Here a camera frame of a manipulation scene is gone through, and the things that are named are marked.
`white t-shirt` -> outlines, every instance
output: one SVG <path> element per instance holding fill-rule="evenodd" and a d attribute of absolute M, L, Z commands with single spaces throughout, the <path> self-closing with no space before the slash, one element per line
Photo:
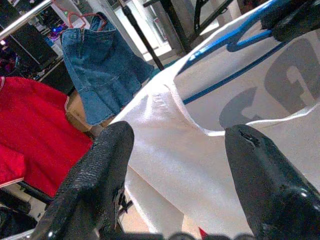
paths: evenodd
<path fill-rule="evenodd" d="M 187 215 L 207 233 L 234 237 L 251 232 L 225 152 L 223 129 L 234 124 L 248 123 L 271 138 L 320 189 L 316 32 L 294 39 L 198 100 L 182 102 L 279 44 L 268 38 L 237 52 L 222 47 L 177 76 L 195 51 L 238 27 L 250 14 L 227 24 L 156 75 L 113 121 L 127 121 L 133 128 L 126 188 L 151 231 L 167 237 L 181 230 Z"/>

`gray printed graphic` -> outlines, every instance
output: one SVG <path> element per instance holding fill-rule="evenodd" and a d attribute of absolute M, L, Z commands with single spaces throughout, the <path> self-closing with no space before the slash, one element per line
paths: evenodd
<path fill-rule="evenodd" d="M 221 127 L 229 128 L 236 124 L 244 124 L 262 119 L 258 115 L 255 115 L 253 118 L 248 118 L 242 115 L 242 110 L 247 107 L 251 107 L 256 91 L 257 87 L 249 88 L 235 96 L 225 105 L 219 117 Z"/>
<path fill-rule="evenodd" d="M 299 39 L 291 44 L 271 65 L 264 86 L 289 113 L 293 114 L 306 107 L 301 95 L 305 92 L 302 84 L 288 77 L 288 70 L 296 67 L 305 82 L 307 89 L 315 99 L 320 91 L 320 64 L 311 43 Z"/>

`blue stripe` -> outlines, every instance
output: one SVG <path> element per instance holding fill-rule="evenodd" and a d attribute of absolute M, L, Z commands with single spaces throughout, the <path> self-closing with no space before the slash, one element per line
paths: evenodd
<path fill-rule="evenodd" d="M 264 60 L 266 60 L 268 57 L 270 57 L 272 54 L 276 53 L 278 50 L 280 50 L 281 48 L 283 48 L 285 45 L 287 44 L 287 42 L 282 42 L 280 43 L 278 46 L 274 47 L 272 50 L 270 50 L 269 52 L 267 52 L 265 55 L 261 56 L 260 58 L 258 58 L 257 60 L 253 61 L 252 63 L 250 63 L 249 65 L 247 65 L 246 67 L 242 68 L 241 70 L 237 71 L 236 73 L 228 76 L 227 78 L 225 78 L 224 80 L 206 88 L 205 90 L 202 90 L 201 92 L 188 97 L 187 99 L 183 100 L 183 103 L 186 105 L 188 103 L 193 102 L 194 100 L 197 100 L 198 98 L 201 98 L 202 96 L 216 90 L 217 88 L 229 83 L 230 81 L 232 81 L 233 79 L 239 77 L 240 75 L 246 73 L 247 71 L 249 71 L 250 69 L 254 68 L 255 66 L 257 66 L 258 64 L 260 64 L 261 62 L 263 62 Z"/>

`red garment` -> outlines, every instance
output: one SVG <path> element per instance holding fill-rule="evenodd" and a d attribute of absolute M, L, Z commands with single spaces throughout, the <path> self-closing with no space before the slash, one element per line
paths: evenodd
<path fill-rule="evenodd" d="M 0 84 L 0 186 L 24 175 L 53 197 L 92 141 L 66 119 L 63 93 L 22 77 Z"/>

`black metal pole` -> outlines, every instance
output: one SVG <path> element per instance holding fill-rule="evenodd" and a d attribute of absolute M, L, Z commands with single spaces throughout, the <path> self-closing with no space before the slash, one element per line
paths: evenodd
<path fill-rule="evenodd" d="M 120 5 L 121 5 L 121 8 L 122 8 L 122 11 L 123 11 L 124 15 L 128 18 L 129 22 L 134 27 L 136 33 L 141 38 L 143 44 L 145 45 L 145 47 L 148 50 L 148 52 L 151 54 L 151 56 L 152 56 L 155 64 L 157 65 L 157 67 L 160 70 L 165 69 L 164 66 L 162 65 L 160 59 L 156 55 L 154 49 L 151 47 L 150 43 L 148 42 L 146 36 L 144 35 L 144 33 L 142 32 L 141 28 L 139 27 L 139 25 L 138 25 L 134 15 L 132 14 L 130 8 L 122 0 L 119 0 L 119 2 L 120 2 Z"/>

